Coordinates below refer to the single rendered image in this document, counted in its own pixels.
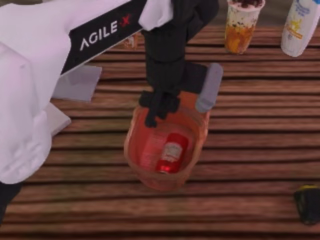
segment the wooden table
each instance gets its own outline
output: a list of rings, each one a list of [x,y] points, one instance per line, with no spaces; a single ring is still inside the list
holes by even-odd
[[[225,74],[202,157],[177,192],[143,186],[123,142],[145,82],[143,42],[113,49],[90,104],[54,100],[73,123],[8,207],[1,240],[319,240],[298,220],[293,192],[320,184],[320,30],[303,56],[280,49],[281,28],[259,28],[245,55],[227,54],[207,27],[187,59]]]

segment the black and yellow object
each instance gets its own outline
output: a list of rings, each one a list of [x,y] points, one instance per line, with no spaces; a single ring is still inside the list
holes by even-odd
[[[320,222],[320,188],[316,185],[304,185],[294,193],[300,219],[305,225]]]

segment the red can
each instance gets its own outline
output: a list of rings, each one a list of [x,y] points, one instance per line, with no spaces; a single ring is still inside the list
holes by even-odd
[[[178,133],[171,133],[166,139],[164,149],[155,170],[164,174],[177,173],[184,160],[189,140]]]

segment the white bottle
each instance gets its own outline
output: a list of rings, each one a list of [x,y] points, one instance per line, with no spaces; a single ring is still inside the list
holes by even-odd
[[[314,35],[320,17],[320,0],[293,0],[282,33],[282,51],[298,57]]]

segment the yellow graphic on bottle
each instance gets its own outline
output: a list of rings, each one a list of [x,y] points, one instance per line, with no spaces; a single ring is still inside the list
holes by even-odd
[[[303,37],[300,33],[298,33],[298,31],[301,29],[301,22],[302,18],[298,20],[295,16],[293,16],[293,18],[289,21],[290,24],[286,25],[286,29],[298,39],[302,39]]]

